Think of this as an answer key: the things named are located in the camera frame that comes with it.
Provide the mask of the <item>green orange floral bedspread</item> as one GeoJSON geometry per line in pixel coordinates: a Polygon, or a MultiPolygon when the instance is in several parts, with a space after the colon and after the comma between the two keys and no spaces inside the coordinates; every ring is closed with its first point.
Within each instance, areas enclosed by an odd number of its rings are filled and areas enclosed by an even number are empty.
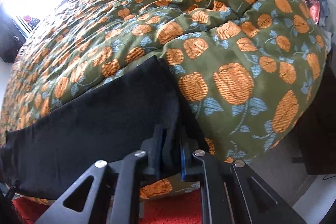
{"type": "Polygon", "coordinates": [[[153,56],[167,61],[210,152],[252,162],[311,104],[327,49],[302,0],[66,0],[18,53],[1,133],[35,125],[153,56]]]}

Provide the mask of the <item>red fleece garment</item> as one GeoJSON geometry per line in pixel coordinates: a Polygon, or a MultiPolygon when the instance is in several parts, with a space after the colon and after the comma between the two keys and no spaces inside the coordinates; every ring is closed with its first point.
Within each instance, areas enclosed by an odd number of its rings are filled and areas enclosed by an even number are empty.
{"type": "MultiPolygon", "coordinates": [[[[49,208],[25,197],[13,200],[24,223],[35,223],[49,208]]],[[[168,196],[144,203],[144,216],[139,223],[201,223],[201,194],[193,191],[179,196],[168,196]]]]}

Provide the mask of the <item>black pants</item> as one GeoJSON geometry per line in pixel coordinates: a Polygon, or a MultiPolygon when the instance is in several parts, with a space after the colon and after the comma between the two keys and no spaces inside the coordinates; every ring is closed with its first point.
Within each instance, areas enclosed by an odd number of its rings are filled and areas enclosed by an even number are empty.
{"type": "Polygon", "coordinates": [[[58,199],[94,162],[114,162],[162,130],[154,155],[161,176],[181,170],[180,136],[208,149],[166,61],[151,57],[123,76],[66,103],[34,124],[6,133],[1,182],[26,196],[58,199]]]}

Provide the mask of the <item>dark furniture right of bed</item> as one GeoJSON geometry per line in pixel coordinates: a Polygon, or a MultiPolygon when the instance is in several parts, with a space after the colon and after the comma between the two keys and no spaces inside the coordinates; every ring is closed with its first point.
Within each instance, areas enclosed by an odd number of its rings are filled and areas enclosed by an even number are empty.
{"type": "Polygon", "coordinates": [[[302,156],[292,163],[304,164],[307,174],[335,174],[335,74],[327,55],[318,92],[294,127],[302,156]]]}

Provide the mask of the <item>dark clothes hanging by window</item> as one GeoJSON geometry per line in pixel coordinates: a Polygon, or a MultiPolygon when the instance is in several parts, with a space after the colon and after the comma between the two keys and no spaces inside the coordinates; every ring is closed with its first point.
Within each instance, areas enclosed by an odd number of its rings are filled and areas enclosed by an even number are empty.
{"type": "Polygon", "coordinates": [[[13,64],[26,38],[15,21],[1,6],[0,11],[0,52],[5,63],[13,64]]]}

